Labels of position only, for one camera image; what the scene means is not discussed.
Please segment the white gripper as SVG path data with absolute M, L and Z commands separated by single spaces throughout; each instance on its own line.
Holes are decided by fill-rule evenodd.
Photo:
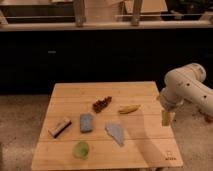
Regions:
M 165 109 L 162 111 L 162 125 L 169 126 L 174 120 L 175 113 L 169 112 L 174 111 L 176 108 L 179 108 L 183 105 L 183 99 L 176 95 L 160 95 L 160 103 Z

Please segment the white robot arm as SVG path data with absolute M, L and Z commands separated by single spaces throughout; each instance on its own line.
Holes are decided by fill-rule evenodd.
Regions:
M 205 68 L 191 63 L 166 73 L 165 87 L 159 94 L 163 107 L 162 125 L 169 126 L 174 118 L 174 110 L 187 100 L 201 109 L 207 116 L 213 117 L 213 89 L 204 84 Z

